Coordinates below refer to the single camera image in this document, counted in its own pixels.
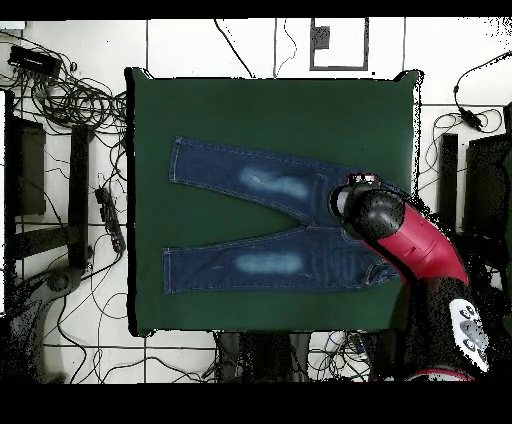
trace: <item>floor tile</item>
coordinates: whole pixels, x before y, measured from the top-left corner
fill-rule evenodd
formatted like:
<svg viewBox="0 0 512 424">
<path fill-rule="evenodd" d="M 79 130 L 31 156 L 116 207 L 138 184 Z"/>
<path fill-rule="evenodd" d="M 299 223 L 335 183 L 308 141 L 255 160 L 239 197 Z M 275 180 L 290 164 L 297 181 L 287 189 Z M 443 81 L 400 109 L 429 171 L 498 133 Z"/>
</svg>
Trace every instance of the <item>floor tile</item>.
<svg viewBox="0 0 512 424">
<path fill-rule="evenodd" d="M 218 24 L 253 75 L 271 78 L 274 19 L 218 19 Z M 155 78 L 250 78 L 213 19 L 152 19 L 149 40 L 148 68 Z"/>
<path fill-rule="evenodd" d="M 276 68 L 279 78 L 393 79 L 402 71 L 403 18 L 369 18 L 368 71 L 310 71 L 310 18 L 278 19 Z"/>
<path fill-rule="evenodd" d="M 512 48 L 511 29 L 510 18 L 407 18 L 405 68 L 425 73 L 422 102 L 454 103 L 464 72 Z M 460 83 L 459 103 L 510 103 L 511 72 L 512 57 L 471 72 Z"/>
<path fill-rule="evenodd" d="M 215 358 L 214 351 L 175 351 L 167 349 L 148 349 L 147 356 L 156 357 L 165 364 L 177 368 L 179 370 L 195 373 L 191 375 L 192 378 L 199 379 L 208 367 L 212 364 Z M 171 383 L 182 377 L 184 374 L 176 370 L 166 368 L 160 362 L 154 359 L 148 359 L 146 365 L 146 381 L 148 383 Z M 185 376 L 179 382 L 191 382 Z"/>
<path fill-rule="evenodd" d="M 96 349 L 86 349 L 87 358 L 78 372 L 73 384 L 98 384 L 98 377 L 94 372 L 99 373 L 100 379 L 105 384 L 136 384 L 144 382 L 144 364 L 140 363 L 132 367 L 113 369 L 117 366 L 125 366 L 140 362 L 144 359 L 144 349 L 101 349 L 101 356 Z M 65 373 L 65 383 L 69 383 L 73 374 L 80 366 L 84 354 L 75 347 L 44 347 L 43 351 L 45 371 L 48 378 L 53 375 Z"/>
<path fill-rule="evenodd" d="M 95 79 L 106 84 L 114 95 L 126 90 L 124 69 L 144 67 L 146 63 L 143 20 L 29 21 L 23 34 L 68 55 L 78 66 L 76 78 Z"/>
<path fill-rule="evenodd" d="M 147 346 L 190 346 L 201 348 L 214 348 L 215 341 L 211 332 L 206 331 L 157 331 L 152 337 L 146 339 Z"/>
<path fill-rule="evenodd" d="M 24 231 L 34 231 L 47 229 L 47 226 L 42 225 L 24 225 Z M 16 232 L 22 232 L 22 225 L 16 225 Z M 37 255 L 29 256 L 24 260 L 24 266 L 22 268 L 22 261 L 16 261 L 16 272 L 19 278 L 30 278 L 36 274 L 45 271 L 48 266 L 55 267 L 65 265 L 67 263 L 67 247 L 59 247 L 57 249 L 49 250 Z"/>
<path fill-rule="evenodd" d="M 101 228 L 92 227 L 89 231 L 91 245 L 102 234 Z M 95 270 L 110 265 L 116 257 L 108 236 L 99 239 L 95 251 Z M 61 328 L 65 334 L 80 344 L 98 345 L 98 327 L 100 327 L 99 344 L 101 345 L 143 346 L 143 339 L 133 337 L 128 331 L 127 261 L 128 257 L 125 253 L 121 261 L 108 273 L 103 271 L 93 276 L 92 282 L 91 279 L 83 281 L 76 291 L 68 296 L 66 311 L 61 320 Z M 63 301 L 58 300 L 48 312 L 45 322 L 44 341 L 46 343 L 62 344 L 64 342 L 55 328 L 62 307 Z"/>
</svg>

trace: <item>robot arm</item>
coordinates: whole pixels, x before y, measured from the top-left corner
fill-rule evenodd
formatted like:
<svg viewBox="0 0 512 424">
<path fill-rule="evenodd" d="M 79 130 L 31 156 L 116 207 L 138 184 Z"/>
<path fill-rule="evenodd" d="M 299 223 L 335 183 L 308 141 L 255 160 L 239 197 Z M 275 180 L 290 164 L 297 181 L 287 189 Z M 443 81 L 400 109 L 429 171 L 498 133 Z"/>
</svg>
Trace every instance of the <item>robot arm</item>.
<svg viewBox="0 0 512 424">
<path fill-rule="evenodd" d="M 411 289 L 403 378 L 472 380 L 488 375 L 489 337 L 458 252 L 375 175 L 354 174 L 331 195 L 347 231 L 390 262 Z"/>
</svg>

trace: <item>denim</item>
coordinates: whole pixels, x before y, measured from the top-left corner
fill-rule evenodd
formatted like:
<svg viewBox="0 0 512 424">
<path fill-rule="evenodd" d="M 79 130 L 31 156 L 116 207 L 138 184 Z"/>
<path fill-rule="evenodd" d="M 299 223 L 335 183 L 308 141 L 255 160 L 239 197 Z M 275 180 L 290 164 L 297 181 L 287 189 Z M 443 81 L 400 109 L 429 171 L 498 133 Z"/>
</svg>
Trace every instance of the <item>denim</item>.
<svg viewBox="0 0 512 424">
<path fill-rule="evenodd" d="M 169 178 L 280 210 L 297 227 L 264 237 L 163 251 L 166 294 L 208 290 L 355 291 L 398 276 L 342 228 L 329 196 L 364 170 L 176 137 Z"/>
</svg>

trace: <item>white floor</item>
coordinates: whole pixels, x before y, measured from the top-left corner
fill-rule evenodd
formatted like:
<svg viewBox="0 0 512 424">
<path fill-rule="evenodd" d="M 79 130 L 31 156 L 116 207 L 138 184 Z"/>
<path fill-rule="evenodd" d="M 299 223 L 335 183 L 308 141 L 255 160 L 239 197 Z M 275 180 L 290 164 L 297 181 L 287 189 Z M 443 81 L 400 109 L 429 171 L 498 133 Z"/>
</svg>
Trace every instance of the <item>white floor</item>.
<svg viewBox="0 0 512 424">
<path fill-rule="evenodd" d="M 394 78 L 403 69 L 420 69 L 425 73 L 421 89 L 420 170 L 427 167 L 424 155 L 432 141 L 433 123 L 443 114 L 456 112 L 453 86 L 468 69 L 492 59 L 512 48 L 511 27 L 496 19 L 485 18 L 370 18 L 369 67 L 366 72 L 311 72 L 309 71 L 309 18 L 279 18 L 277 20 L 276 62 L 279 78 Z M 239 55 L 256 77 L 271 78 L 274 72 L 274 18 L 250 20 L 219 20 Z M 125 90 L 125 67 L 147 68 L 154 77 L 172 76 L 239 76 L 248 77 L 244 67 L 230 50 L 213 20 L 151 20 L 147 21 L 56 21 L 28 22 L 23 36 L 54 51 L 67 54 L 78 65 L 77 76 L 94 78 L 110 87 L 113 94 Z M 7 74 L 10 67 L 6 60 L 9 46 L 1 44 L 6 39 L 0 34 L 0 73 Z M 473 111 L 485 111 L 492 107 L 502 112 L 502 107 L 512 101 L 512 58 L 491 67 L 472 72 L 460 83 L 459 103 L 472 105 Z M 24 102 L 24 110 L 30 112 L 30 100 Z M 489 113 L 488 129 L 499 123 L 497 115 Z M 438 123 L 450 125 L 449 118 Z M 497 133 L 504 131 L 503 125 Z M 438 136 L 442 130 L 436 130 Z M 468 141 L 481 137 L 464 124 L 453 128 L 459 134 L 459 169 L 464 168 Z M 105 136 L 104 141 L 113 144 L 116 136 Z M 67 136 L 48 136 L 47 152 L 55 159 L 69 157 L 70 142 Z M 111 165 L 109 150 L 98 140 L 91 144 L 90 185 L 101 184 L 99 173 L 109 175 Z M 49 155 L 45 169 L 60 167 L 68 175 L 69 166 L 56 162 Z M 121 160 L 119 168 L 125 170 Z M 436 172 L 421 176 L 419 186 L 435 180 Z M 464 172 L 459 173 L 459 205 L 462 205 Z M 62 220 L 67 220 L 67 180 L 59 172 L 46 174 L 45 190 L 55 204 Z M 120 184 L 113 186 L 118 198 L 117 208 L 125 209 L 126 197 Z M 422 190 L 426 203 L 435 211 L 436 184 Z M 94 196 L 90 198 L 89 240 L 94 242 L 104 234 Z M 31 221 L 56 224 L 50 208 L 44 218 L 29 217 Z M 126 223 L 126 213 L 119 215 Z M 25 231 L 39 228 L 24 224 Z M 108 265 L 114 259 L 110 241 L 104 237 L 98 242 L 95 269 Z M 18 273 L 24 277 L 45 269 L 65 249 L 56 249 L 33 256 L 18 265 Z M 147 340 L 132 337 L 126 319 L 103 317 L 98 331 L 100 311 L 89 297 L 91 284 L 96 286 L 104 273 L 93 277 L 92 282 L 82 284 L 69 296 L 64 332 L 86 347 L 87 361 L 75 381 L 90 374 L 97 346 L 101 346 L 101 374 L 117 365 L 142 361 L 145 357 L 158 357 L 172 366 L 187 371 L 202 372 L 213 360 L 214 341 L 206 332 L 164 332 Z M 127 257 L 113 267 L 95 291 L 98 304 L 103 307 L 117 292 L 126 292 Z M 105 309 L 112 316 L 126 315 L 126 296 L 114 297 Z M 45 360 L 50 372 L 66 372 L 68 380 L 83 358 L 83 353 L 66 342 L 55 329 L 62 301 L 52 306 L 45 325 Z M 314 336 L 313 347 L 325 345 L 326 333 Z M 106 383 L 170 382 L 180 374 L 166 369 L 154 360 L 137 366 L 112 371 Z M 85 382 L 97 383 L 94 374 Z"/>
</svg>

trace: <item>cable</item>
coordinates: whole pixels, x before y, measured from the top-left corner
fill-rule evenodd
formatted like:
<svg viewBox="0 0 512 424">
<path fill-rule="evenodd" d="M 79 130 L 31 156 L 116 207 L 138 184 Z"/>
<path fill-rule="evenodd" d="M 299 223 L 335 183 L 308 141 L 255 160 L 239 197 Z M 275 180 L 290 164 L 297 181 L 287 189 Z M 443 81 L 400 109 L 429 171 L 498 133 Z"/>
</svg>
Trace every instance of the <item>cable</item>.
<svg viewBox="0 0 512 424">
<path fill-rule="evenodd" d="M 492 130 L 489 130 L 489 131 L 483 131 L 482 129 L 480 130 L 480 132 L 484 132 L 486 134 L 493 134 L 495 133 L 496 131 L 498 131 L 500 128 L 501 128 L 501 125 L 503 123 L 503 116 L 502 114 L 497 110 L 497 109 L 487 109 L 483 112 L 480 112 L 477 114 L 477 116 L 481 116 L 482 118 L 485 118 L 485 125 L 482 125 L 481 128 L 486 128 L 489 124 L 489 118 L 487 117 L 486 114 L 490 113 L 490 112 L 495 112 L 498 114 L 499 118 L 500 118 L 500 122 L 499 124 L 496 126 L 495 129 L 492 129 Z M 438 125 L 438 122 L 443 119 L 443 118 L 447 118 L 447 117 L 450 117 L 452 118 L 452 122 L 450 123 L 450 125 Z M 434 124 L 432 126 L 432 142 L 429 144 L 427 150 L 425 151 L 425 156 L 424 156 L 424 159 L 425 159 L 425 162 L 427 163 L 427 166 L 428 168 L 425 169 L 424 171 L 421 171 L 419 173 L 419 175 L 423 175 L 429 171 L 434 171 L 434 172 L 439 172 L 437 169 L 435 169 L 434 167 L 436 166 L 437 164 L 437 160 L 438 160 L 438 154 L 439 154 L 439 151 L 438 151 L 438 147 L 437 147 L 437 140 L 439 140 L 439 138 L 441 138 L 444 134 L 446 134 L 448 131 L 450 131 L 452 128 L 460 125 L 462 122 L 464 122 L 464 120 L 461 118 L 461 114 L 460 113 L 456 113 L 456 112 L 451 112 L 451 113 L 445 113 L 444 115 L 441 115 L 439 117 L 437 117 L 437 119 L 434 121 Z M 435 130 L 436 129 L 442 129 L 444 130 L 440 135 L 438 135 L 437 137 L 435 137 Z M 434 161 L 432 163 L 429 163 L 429 160 L 428 160 L 428 155 L 429 155 L 429 152 L 430 150 L 432 149 L 432 147 L 434 147 L 435 149 L 435 154 L 434 154 Z"/>
<path fill-rule="evenodd" d="M 338 342 L 335 342 L 332 338 L 333 334 L 337 333 L 336 331 L 333 331 L 329 333 L 327 340 L 325 342 L 325 346 L 323 349 L 312 349 L 309 351 L 309 353 L 321 353 L 323 354 L 323 358 L 319 364 L 319 367 L 316 368 L 310 364 L 308 361 L 308 367 L 311 367 L 313 370 L 317 371 L 317 380 L 324 380 L 326 376 L 327 370 L 329 370 L 332 378 L 334 379 L 360 379 L 361 381 L 367 381 L 368 376 L 367 373 L 370 370 L 370 365 L 368 363 L 368 360 L 363 358 L 361 356 L 362 353 L 364 353 L 364 348 L 361 346 L 361 352 L 357 352 L 357 349 L 354 348 L 354 342 L 353 338 L 358 336 L 359 333 L 357 331 L 344 331 L 343 332 L 343 340 Z M 329 342 L 333 343 L 335 345 L 335 348 L 332 350 L 328 350 L 327 347 L 329 345 Z M 364 371 L 358 371 L 354 368 L 354 366 L 351 364 L 351 362 L 359 362 L 364 363 L 367 367 Z M 350 370 L 353 372 L 353 376 L 351 377 L 345 377 L 342 376 L 342 372 L 345 369 L 345 367 L 350 368 Z"/>
<path fill-rule="evenodd" d="M 206 381 L 202 380 L 201 379 L 201 376 L 196 373 L 196 372 L 187 372 L 187 371 L 183 371 L 183 370 L 180 370 L 179 368 L 176 368 L 176 367 L 173 367 L 172 365 L 168 365 L 166 364 L 164 361 L 162 361 L 160 358 L 157 358 L 156 356 L 148 356 L 146 359 L 141 359 L 140 361 L 137 361 L 137 362 L 134 362 L 132 364 L 127 364 L 127 365 L 118 365 L 118 366 L 115 366 L 115 367 L 112 367 L 108 370 L 108 372 L 105 374 L 105 377 L 103 377 L 101 379 L 101 384 L 105 384 L 105 380 L 107 379 L 107 377 L 109 376 L 109 374 L 114 371 L 114 370 L 118 370 L 118 369 L 123 369 L 123 368 L 131 368 L 131 367 L 135 367 L 139 364 L 142 364 L 143 362 L 145 361 L 149 361 L 149 360 L 153 360 L 153 361 L 157 361 L 159 362 L 160 364 L 162 364 L 164 367 L 172 370 L 172 371 L 175 371 L 175 372 L 179 372 L 181 374 L 183 374 L 183 377 L 187 377 L 189 380 L 191 381 L 197 381 L 198 383 L 206 383 Z"/>
<path fill-rule="evenodd" d="M 455 100 L 455 104 L 457 105 L 457 108 L 459 109 L 460 116 L 462 120 L 469 125 L 470 127 L 476 129 L 477 131 L 481 131 L 482 122 L 479 119 L 478 115 L 475 114 L 469 109 L 464 109 L 462 106 L 459 105 L 458 99 L 457 99 L 457 93 L 459 92 L 459 84 L 465 76 L 467 76 L 470 72 L 476 71 L 477 69 L 483 68 L 484 66 L 493 65 L 500 60 L 504 60 L 508 57 L 512 56 L 512 51 L 507 51 L 505 53 L 502 53 L 491 60 L 488 60 L 487 62 L 483 63 L 482 65 L 475 66 L 474 68 L 471 68 L 470 70 L 464 72 L 460 78 L 457 80 L 457 83 L 455 84 L 455 87 L 453 87 L 453 99 Z"/>
<path fill-rule="evenodd" d="M 67 303 L 67 296 L 64 296 L 64 303 L 62 305 L 62 310 L 60 311 L 59 317 L 57 318 L 57 328 L 59 329 L 59 333 L 62 337 L 64 337 L 69 343 L 75 345 L 76 347 L 80 348 L 80 350 L 84 353 L 84 359 L 82 359 L 82 363 L 80 366 L 76 369 L 75 373 L 73 374 L 73 377 L 71 377 L 71 380 L 69 381 L 69 384 L 73 384 L 73 381 L 75 380 L 75 377 L 77 376 L 80 369 L 83 367 L 85 360 L 87 359 L 87 351 L 84 349 L 84 347 L 74 340 L 70 339 L 68 336 L 64 334 L 62 329 L 60 328 L 61 318 L 64 314 L 64 310 L 66 309 L 66 303 Z"/>
<path fill-rule="evenodd" d="M 226 33 L 224 31 L 222 31 L 222 29 L 220 28 L 219 24 L 217 23 L 217 19 L 214 19 L 213 22 L 215 22 L 215 26 L 217 27 L 218 31 L 222 34 L 222 36 L 224 37 L 224 39 L 228 42 L 229 44 L 229 47 L 231 47 L 231 50 L 233 51 L 233 53 L 235 53 L 235 56 L 238 58 L 238 60 L 240 61 L 240 63 L 244 66 L 245 70 L 247 71 L 247 73 L 249 74 L 249 76 L 251 78 L 254 78 L 254 75 L 251 73 L 251 71 L 249 71 L 249 68 L 247 67 L 247 65 L 244 63 L 244 61 L 242 60 L 242 58 L 240 57 L 240 55 L 237 53 L 237 51 L 235 50 L 235 48 L 233 47 L 233 44 L 231 44 L 231 41 L 229 41 L 229 38 L 227 37 Z"/>
<path fill-rule="evenodd" d="M 92 365 L 93 365 L 93 368 L 91 371 L 89 371 L 89 373 L 84 377 L 82 378 L 77 384 L 82 384 L 85 380 L 87 380 L 90 375 L 94 372 L 96 373 L 96 369 L 101 361 L 101 358 L 103 357 L 103 351 L 100 351 L 99 353 L 99 359 L 98 359 L 98 363 L 95 362 L 95 359 L 96 359 L 96 355 L 98 354 L 98 351 L 94 352 L 94 356 L 92 357 Z"/>
<path fill-rule="evenodd" d="M 25 181 L 26 183 L 30 184 L 31 186 L 37 188 L 38 190 L 42 191 L 44 196 L 48 199 L 48 202 L 50 202 L 50 206 L 52 207 L 53 209 L 53 213 L 55 214 L 55 217 L 57 218 L 57 221 L 59 222 L 59 225 L 60 227 L 62 228 L 62 231 L 64 231 L 64 235 L 66 237 L 66 245 L 69 246 L 69 235 L 68 235 L 68 231 L 66 230 L 66 227 L 64 227 L 64 224 L 62 223 L 62 220 L 60 219 L 60 216 L 59 214 L 57 213 L 57 210 L 55 209 L 55 206 L 53 205 L 53 202 L 52 202 L 52 199 L 50 199 L 50 197 L 48 196 L 48 194 L 46 194 L 46 192 L 41 188 L 39 187 L 37 184 L 34 184 L 32 181 L 29 181 L 27 180 L 26 178 L 23 178 L 23 177 L 19 177 L 20 179 L 22 179 L 23 181 Z"/>
<path fill-rule="evenodd" d="M 457 170 L 457 173 L 462 172 L 462 171 L 465 171 L 466 169 L 468 169 L 468 168 L 466 167 L 466 168 L 458 169 L 458 170 Z M 435 180 L 430 181 L 429 183 L 425 184 L 424 186 L 422 186 L 421 188 L 419 188 L 419 189 L 418 189 L 418 192 L 420 192 L 420 191 L 421 191 L 421 190 L 423 190 L 424 188 L 428 187 L 429 185 L 434 184 L 436 181 L 439 181 L 439 179 L 440 179 L 440 178 L 436 178 Z"/>
<path fill-rule="evenodd" d="M 91 279 L 91 294 L 93 295 L 93 299 L 94 299 L 94 294 L 93 294 L 93 293 L 94 293 L 94 291 L 92 290 L 92 279 Z M 114 299 L 116 296 L 119 296 L 119 295 L 122 295 L 122 294 L 124 294 L 124 295 L 128 296 L 128 293 L 122 293 L 122 292 L 114 293 L 112 296 L 110 296 L 110 297 L 109 297 L 109 299 L 108 299 L 108 300 L 106 301 L 106 303 L 105 303 L 105 306 L 103 306 L 103 308 L 102 308 L 102 309 L 100 309 L 100 307 L 99 307 L 99 306 L 98 306 L 98 304 L 96 303 L 96 300 L 94 300 L 94 302 L 96 303 L 96 306 L 98 307 L 98 309 L 100 309 L 100 312 L 101 312 L 100 320 L 99 320 L 99 322 L 98 322 L 98 346 L 101 346 L 101 343 L 100 343 L 100 329 L 101 329 L 101 320 L 102 320 L 102 318 L 103 318 L 103 315 L 106 315 L 106 316 L 108 316 L 109 318 L 112 318 L 110 315 L 108 315 L 108 314 L 106 314 L 106 313 L 105 313 L 105 309 L 107 308 L 108 304 L 110 303 L 110 301 L 111 301 L 112 299 Z M 100 355 L 100 352 L 102 352 L 102 350 L 98 347 L 98 349 L 97 349 L 96 353 L 97 353 L 98 355 Z M 100 382 L 101 382 L 101 377 L 100 377 L 100 375 L 101 375 L 100 362 L 101 362 L 101 357 L 100 357 L 100 359 L 98 360 L 98 366 L 97 366 L 98 372 L 94 371 L 94 373 L 96 374 L 96 376 L 97 376 L 97 378 L 98 378 L 98 383 L 100 383 Z"/>
<path fill-rule="evenodd" d="M 21 87 L 20 100 L 23 99 L 24 93 L 29 87 L 29 82 L 31 83 L 30 97 L 32 102 L 39 115 L 46 119 L 49 127 L 54 132 L 59 133 L 51 123 L 63 128 L 87 125 L 94 130 L 125 126 L 126 92 L 114 96 L 108 86 L 99 81 L 92 78 L 77 79 L 68 69 L 66 60 L 70 69 L 76 64 L 71 62 L 66 55 L 54 52 L 24 37 L 17 37 L 5 32 L 1 33 L 31 43 L 36 46 L 32 50 L 41 50 L 45 54 L 61 60 L 60 74 L 63 77 L 37 75 L 21 68 L 15 68 L 16 79 L 14 79 L 14 76 L 9 79 L 11 83 L 9 87 Z"/>
<path fill-rule="evenodd" d="M 281 63 L 281 65 L 279 66 L 279 69 L 277 70 L 277 73 L 275 75 L 275 78 L 277 78 L 279 76 L 279 72 L 281 72 L 281 68 L 283 67 L 283 65 L 288 62 L 289 60 L 293 60 L 295 58 L 295 55 L 297 54 L 297 43 L 295 42 L 295 40 L 290 36 L 290 34 L 288 34 L 288 31 L 286 30 L 286 22 L 288 21 L 288 18 L 285 18 L 284 20 L 284 25 L 283 25 L 283 29 L 284 29 L 284 32 L 286 33 L 286 35 L 288 36 L 288 38 L 292 41 L 293 45 L 295 46 L 295 50 L 293 52 L 293 55 L 292 56 L 288 56 L 288 58 L 283 62 Z"/>
<path fill-rule="evenodd" d="M 93 251 L 95 250 L 96 248 L 96 244 L 98 243 L 98 241 L 102 238 L 102 237 L 106 237 L 108 234 L 103 234 L 101 235 L 100 237 L 98 237 L 96 239 L 96 242 L 94 243 L 94 247 L 93 247 Z M 121 256 L 120 255 L 117 255 L 116 256 L 116 259 L 114 259 L 114 261 L 110 264 L 110 265 L 107 265 L 101 269 L 99 269 L 98 271 L 94 271 L 92 272 L 91 274 L 85 276 L 85 277 L 82 277 L 81 278 L 81 281 L 85 281 L 87 280 L 88 278 L 91 278 L 93 275 L 97 275 L 99 274 L 100 272 L 103 272 L 107 269 L 110 269 L 112 268 L 114 265 L 116 265 L 119 261 L 121 260 Z M 96 285 L 96 287 L 94 288 L 93 291 L 95 291 L 99 286 L 100 284 L 103 282 L 103 279 Z M 64 319 L 61 320 L 61 323 L 64 322 L 71 314 L 73 314 L 80 306 L 82 306 L 84 304 L 84 302 L 89 299 L 89 297 L 91 296 L 91 294 L 89 294 L 88 296 L 85 297 L 85 299 L 83 299 L 68 315 L 66 315 L 66 317 Z M 49 330 L 44 336 L 43 336 L 43 340 L 48 337 L 48 335 L 57 328 L 57 326 L 53 327 L 51 330 Z"/>
<path fill-rule="evenodd" d="M 56 257 L 53 261 L 50 262 L 50 264 L 48 265 L 48 267 L 46 268 L 46 270 L 48 271 L 50 269 L 50 267 L 55 263 L 57 262 L 60 258 L 62 258 L 63 256 L 66 256 L 68 254 L 68 252 L 65 252 L 63 253 L 62 255 Z"/>
</svg>

